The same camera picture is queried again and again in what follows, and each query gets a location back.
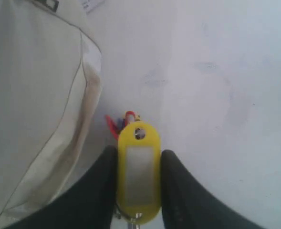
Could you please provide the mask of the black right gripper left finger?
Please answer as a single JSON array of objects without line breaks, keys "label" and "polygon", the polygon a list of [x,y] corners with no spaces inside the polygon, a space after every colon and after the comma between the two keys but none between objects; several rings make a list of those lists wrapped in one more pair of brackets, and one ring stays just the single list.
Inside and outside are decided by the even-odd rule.
[{"label": "black right gripper left finger", "polygon": [[55,201],[11,229],[109,229],[115,206],[116,147],[107,146],[90,169]]}]

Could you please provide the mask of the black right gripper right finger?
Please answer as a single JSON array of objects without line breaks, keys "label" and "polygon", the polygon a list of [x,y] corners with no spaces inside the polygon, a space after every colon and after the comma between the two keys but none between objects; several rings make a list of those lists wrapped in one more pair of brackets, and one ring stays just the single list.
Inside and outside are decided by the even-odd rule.
[{"label": "black right gripper right finger", "polygon": [[209,193],[176,154],[161,154],[161,207],[166,229],[258,229]]}]

